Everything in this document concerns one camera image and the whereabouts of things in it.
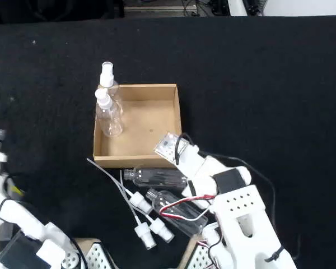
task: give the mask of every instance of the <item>open cardboard box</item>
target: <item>open cardboard box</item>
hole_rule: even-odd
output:
[[[105,168],[171,167],[154,153],[167,132],[181,134],[176,84],[120,85],[123,133],[108,138],[95,122],[94,159]]]

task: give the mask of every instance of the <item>empty plastic bottle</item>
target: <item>empty plastic bottle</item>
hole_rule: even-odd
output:
[[[122,115],[123,107],[122,99],[119,95],[119,84],[114,80],[113,64],[111,62],[104,62],[102,64],[102,73],[100,76],[100,84],[98,88],[103,88],[107,91],[112,100],[117,104]]]
[[[118,136],[122,133],[123,127],[117,104],[112,101],[105,89],[97,89],[96,116],[103,133],[108,137]]]
[[[146,197],[152,201],[153,209],[158,213],[162,207],[179,200],[169,191],[158,192],[152,188],[146,193]],[[200,215],[199,211],[195,210],[187,203],[181,203],[179,205],[173,206],[167,209],[165,212],[183,216],[188,219],[194,219]],[[164,218],[189,237],[192,237],[194,234],[200,234],[208,222],[208,219],[205,216],[202,216],[195,221],[173,219],[169,217]]]
[[[123,178],[139,187],[184,189],[186,177],[177,169],[135,168],[126,169]]]

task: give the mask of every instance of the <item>table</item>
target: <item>table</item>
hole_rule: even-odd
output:
[[[336,268],[336,17],[0,26],[0,128],[8,169],[32,176],[18,182],[27,200],[73,236],[101,239],[120,268],[167,268],[188,238],[169,226],[176,238],[145,250],[119,192],[85,160],[105,60],[123,84],[177,83],[183,131],[274,181],[292,254],[302,234],[299,268]]]

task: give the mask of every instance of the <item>perforated white bracket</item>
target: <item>perforated white bracket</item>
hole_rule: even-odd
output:
[[[109,257],[106,256],[102,246],[99,243],[92,245],[86,256],[88,269],[113,269]]]
[[[208,248],[197,245],[185,269],[204,269],[211,264]]]
[[[265,210],[265,204],[255,185],[218,195],[214,199],[213,211],[224,212],[232,219]]]

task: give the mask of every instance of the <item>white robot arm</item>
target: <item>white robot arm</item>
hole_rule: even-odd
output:
[[[0,163],[5,161],[6,155],[0,152]],[[36,255],[52,269],[61,269],[62,262],[68,253],[77,256],[77,261],[79,261],[76,250],[71,246],[70,239],[64,232],[51,222],[43,225],[19,202],[6,196],[3,191],[4,179],[5,175],[0,174],[0,225],[4,221],[17,224],[25,237],[41,242]]]
[[[208,225],[202,235],[209,246],[214,245],[211,257],[220,269],[296,268],[276,236],[256,186],[250,185],[251,175],[246,167],[229,168],[211,156],[201,157],[197,146],[171,133],[156,146],[155,152],[191,180],[184,196],[191,196],[192,191],[198,196],[215,196],[211,206],[206,201],[197,205],[210,206],[217,219],[217,224]],[[218,243],[217,227],[226,246]]]

